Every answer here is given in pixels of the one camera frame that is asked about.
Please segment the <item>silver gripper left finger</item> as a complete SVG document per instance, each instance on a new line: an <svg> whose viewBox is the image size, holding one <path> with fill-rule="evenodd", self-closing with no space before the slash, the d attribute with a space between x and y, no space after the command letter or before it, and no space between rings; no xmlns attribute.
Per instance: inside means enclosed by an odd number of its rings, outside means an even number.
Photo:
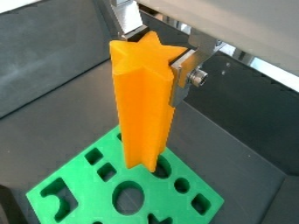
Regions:
<svg viewBox="0 0 299 224"><path fill-rule="evenodd" d="M117 36L124 41L138 41L148 33L134 0L109 0Z"/></svg>

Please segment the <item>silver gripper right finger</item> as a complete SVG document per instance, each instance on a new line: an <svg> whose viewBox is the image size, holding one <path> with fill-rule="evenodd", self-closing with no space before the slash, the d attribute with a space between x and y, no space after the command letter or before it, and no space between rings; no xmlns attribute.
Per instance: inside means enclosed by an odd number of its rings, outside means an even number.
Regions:
<svg viewBox="0 0 299 224"><path fill-rule="evenodd" d="M190 28L188 48L170 62L173 81L169 105L174 108L185 98L189 87L200 87L208 74L201 70L205 60L216 53L225 43L205 34L202 31Z"/></svg>

